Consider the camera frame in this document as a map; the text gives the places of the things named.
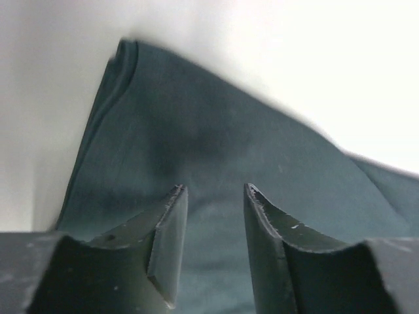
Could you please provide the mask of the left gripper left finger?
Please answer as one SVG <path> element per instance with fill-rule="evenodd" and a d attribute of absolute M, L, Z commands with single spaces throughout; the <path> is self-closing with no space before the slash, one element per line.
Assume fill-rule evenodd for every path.
<path fill-rule="evenodd" d="M 135 217 L 95 237 L 104 299 L 96 309 L 174 309 L 187 224 L 188 191 L 182 184 Z"/>

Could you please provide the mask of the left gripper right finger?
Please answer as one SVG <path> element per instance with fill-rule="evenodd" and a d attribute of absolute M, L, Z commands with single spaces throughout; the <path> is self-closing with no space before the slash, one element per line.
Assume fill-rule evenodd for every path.
<path fill-rule="evenodd" d="M 364 292 L 345 242 L 318 232 L 244 186 L 244 217 L 257 313 L 361 313 Z"/>

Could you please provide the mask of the black t shirt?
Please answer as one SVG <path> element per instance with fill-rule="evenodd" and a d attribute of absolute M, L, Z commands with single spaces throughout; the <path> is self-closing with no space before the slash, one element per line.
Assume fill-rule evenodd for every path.
<path fill-rule="evenodd" d="M 254 313 L 243 187 L 345 242 L 418 235 L 418 181 L 352 158 L 205 69 L 123 39 L 98 89 L 57 227 L 87 241 L 189 190 L 178 313 Z"/>

